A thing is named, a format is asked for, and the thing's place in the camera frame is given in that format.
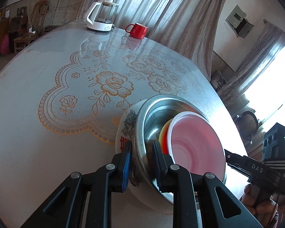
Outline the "person's right hand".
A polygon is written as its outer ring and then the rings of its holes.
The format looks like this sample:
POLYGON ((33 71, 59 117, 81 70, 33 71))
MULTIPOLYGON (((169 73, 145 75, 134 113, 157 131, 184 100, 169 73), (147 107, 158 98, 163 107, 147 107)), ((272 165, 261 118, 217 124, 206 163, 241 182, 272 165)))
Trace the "person's right hand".
POLYGON ((263 215, 260 220, 260 224, 263 227, 276 227, 279 219, 278 204, 270 198, 258 204, 258 206, 254 206, 255 200, 250 195, 250 192, 251 184, 248 184, 244 188, 244 194, 240 198, 241 203, 244 204, 252 215, 263 215))

